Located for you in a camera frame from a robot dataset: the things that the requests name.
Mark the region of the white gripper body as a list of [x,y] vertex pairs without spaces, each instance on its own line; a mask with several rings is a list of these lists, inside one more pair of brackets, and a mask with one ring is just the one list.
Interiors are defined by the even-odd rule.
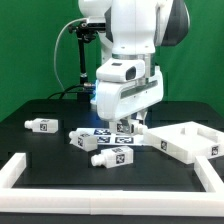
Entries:
[[100,81],[97,88],[97,113],[102,120],[118,121],[160,102],[163,77],[157,71],[149,82],[110,83]]

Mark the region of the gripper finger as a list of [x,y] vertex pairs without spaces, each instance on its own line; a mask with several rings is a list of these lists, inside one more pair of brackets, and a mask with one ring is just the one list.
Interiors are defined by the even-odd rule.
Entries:
[[132,117],[131,116],[127,116],[122,120],[122,124],[124,126],[129,126],[132,123]]
[[145,121],[145,118],[147,116],[147,111],[146,110],[141,110],[137,113],[136,119],[140,121]]

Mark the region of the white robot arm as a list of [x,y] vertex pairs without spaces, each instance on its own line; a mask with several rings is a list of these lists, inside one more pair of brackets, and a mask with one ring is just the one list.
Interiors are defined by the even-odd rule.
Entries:
[[86,23],[100,36],[96,71],[98,116],[125,128],[143,121],[163,98],[163,77],[153,61],[158,46],[175,46],[190,27],[184,0],[78,0]]

